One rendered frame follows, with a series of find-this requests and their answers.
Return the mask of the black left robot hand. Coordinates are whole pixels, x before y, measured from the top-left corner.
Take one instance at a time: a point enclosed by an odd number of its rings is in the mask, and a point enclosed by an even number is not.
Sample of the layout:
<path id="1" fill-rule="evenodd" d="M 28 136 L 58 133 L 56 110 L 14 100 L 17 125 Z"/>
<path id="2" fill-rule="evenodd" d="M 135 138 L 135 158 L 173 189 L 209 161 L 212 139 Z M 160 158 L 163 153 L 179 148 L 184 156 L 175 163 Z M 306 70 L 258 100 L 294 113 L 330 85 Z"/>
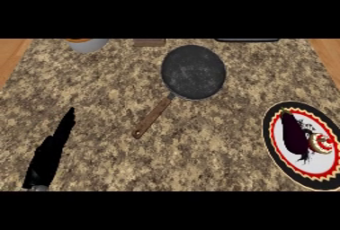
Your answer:
<path id="1" fill-rule="evenodd" d="M 59 168 L 62 148 L 65 147 L 74 124 L 74 108 L 70 108 L 54 135 L 46 137 L 42 145 L 34 150 L 22 183 L 24 189 L 30 189 L 33 185 L 46 185 L 49 187 Z"/>

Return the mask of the patterned plate with red rim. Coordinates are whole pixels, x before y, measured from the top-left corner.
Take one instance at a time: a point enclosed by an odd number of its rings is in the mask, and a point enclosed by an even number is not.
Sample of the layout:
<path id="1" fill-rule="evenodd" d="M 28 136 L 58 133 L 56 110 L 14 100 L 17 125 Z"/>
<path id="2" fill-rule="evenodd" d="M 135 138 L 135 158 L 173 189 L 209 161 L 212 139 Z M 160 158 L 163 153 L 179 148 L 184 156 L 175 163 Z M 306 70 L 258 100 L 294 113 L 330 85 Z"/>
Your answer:
<path id="1" fill-rule="evenodd" d="M 290 179 L 312 190 L 340 189 L 340 128 L 327 115 L 302 102 L 280 102 L 263 118 L 263 139 L 272 161 Z M 327 155 L 309 148 L 309 136 L 333 140 Z"/>

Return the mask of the red and white cupcake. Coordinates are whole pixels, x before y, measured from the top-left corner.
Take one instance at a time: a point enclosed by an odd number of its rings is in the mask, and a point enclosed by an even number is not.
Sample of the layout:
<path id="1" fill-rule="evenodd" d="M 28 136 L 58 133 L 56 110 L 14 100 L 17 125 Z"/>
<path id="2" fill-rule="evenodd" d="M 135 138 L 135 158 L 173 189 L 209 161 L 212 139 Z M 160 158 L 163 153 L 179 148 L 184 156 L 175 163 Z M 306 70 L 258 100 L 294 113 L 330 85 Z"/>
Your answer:
<path id="1" fill-rule="evenodd" d="M 309 136 L 309 148 L 320 154 L 330 154 L 333 152 L 333 140 L 321 133 L 314 133 Z"/>

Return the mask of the brown wooden block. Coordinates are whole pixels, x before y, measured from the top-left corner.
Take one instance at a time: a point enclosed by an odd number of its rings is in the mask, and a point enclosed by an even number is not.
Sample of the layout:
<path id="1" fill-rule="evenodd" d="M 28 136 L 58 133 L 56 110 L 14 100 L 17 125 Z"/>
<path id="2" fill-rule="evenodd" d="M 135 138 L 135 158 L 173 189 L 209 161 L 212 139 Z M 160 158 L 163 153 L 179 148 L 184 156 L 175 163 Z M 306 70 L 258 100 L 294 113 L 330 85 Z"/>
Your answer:
<path id="1" fill-rule="evenodd" d="M 161 47 L 166 44 L 166 39 L 133 39 L 136 47 Z"/>

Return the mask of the dark flat appliance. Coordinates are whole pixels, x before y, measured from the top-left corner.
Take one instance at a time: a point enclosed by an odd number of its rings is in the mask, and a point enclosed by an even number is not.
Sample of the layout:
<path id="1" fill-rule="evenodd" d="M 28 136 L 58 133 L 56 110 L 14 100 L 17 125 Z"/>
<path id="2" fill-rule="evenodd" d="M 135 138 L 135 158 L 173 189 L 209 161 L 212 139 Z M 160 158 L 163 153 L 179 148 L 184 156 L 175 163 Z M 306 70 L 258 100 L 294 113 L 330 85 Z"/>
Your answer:
<path id="1" fill-rule="evenodd" d="M 277 42 L 281 39 L 215 39 L 219 42 Z"/>

